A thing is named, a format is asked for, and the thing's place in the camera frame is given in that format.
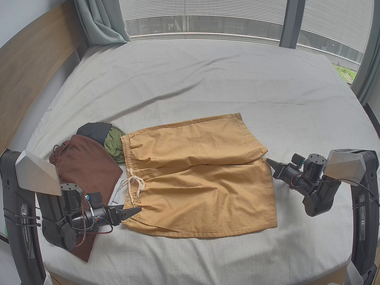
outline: white bed sheet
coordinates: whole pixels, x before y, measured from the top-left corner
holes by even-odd
[[[156,40],[95,47],[67,79],[27,149],[47,159],[86,122],[131,132],[241,112],[267,157],[289,162],[380,142],[326,57],[224,40]],[[332,209],[306,215],[302,195],[274,181],[278,227],[219,239],[147,236],[125,226],[98,235],[88,263],[48,242],[48,270],[79,284],[303,284],[344,265],[352,247],[349,185]],[[126,190],[121,191],[123,203]]]

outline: light green curtain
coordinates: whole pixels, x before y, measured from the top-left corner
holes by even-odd
[[[380,78],[380,0],[373,2],[372,28],[368,45],[359,71],[351,86],[352,91],[365,106],[376,83]]]
[[[119,0],[74,0],[79,19],[90,45],[131,41]]]

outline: wooden bed frame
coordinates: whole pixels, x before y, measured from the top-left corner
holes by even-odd
[[[0,154],[10,146],[38,94],[85,39],[74,1],[68,0],[37,18],[0,48]],[[75,285],[55,273],[51,275],[54,284]],[[345,267],[309,285],[341,284],[344,276]]]

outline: building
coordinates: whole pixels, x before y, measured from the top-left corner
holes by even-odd
[[[120,0],[134,40],[213,38],[280,42],[287,0]],[[306,0],[297,49],[358,70],[373,0]]]

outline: green grass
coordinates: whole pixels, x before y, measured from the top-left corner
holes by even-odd
[[[356,72],[350,70],[349,68],[345,68],[343,66],[339,66],[339,65],[336,65],[334,64],[334,68],[338,71],[338,73],[341,75],[341,77],[346,81],[348,82],[347,78],[344,77],[343,73],[346,73],[348,74],[352,80],[355,79],[355,76],[356,76]]]

